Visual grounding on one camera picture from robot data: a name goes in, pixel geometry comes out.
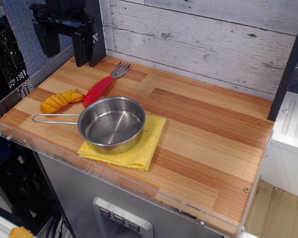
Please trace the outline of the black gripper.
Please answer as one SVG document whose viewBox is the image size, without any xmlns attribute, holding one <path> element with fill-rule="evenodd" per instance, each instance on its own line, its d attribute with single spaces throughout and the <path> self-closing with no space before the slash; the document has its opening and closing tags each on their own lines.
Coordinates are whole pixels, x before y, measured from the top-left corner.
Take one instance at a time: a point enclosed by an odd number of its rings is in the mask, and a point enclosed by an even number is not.
<svg viewBox="0 0 298 238">
<path fill-rule="evenodd" d="M 77 67 L 92 58 L 95 19 L 85 12 L 84 0 L 46 0 L 32 3 L 33 26 L 43 53 L 51 58 L 60 52 L 59 34 L 74 34 L 73 47 Z"/>
</svg>

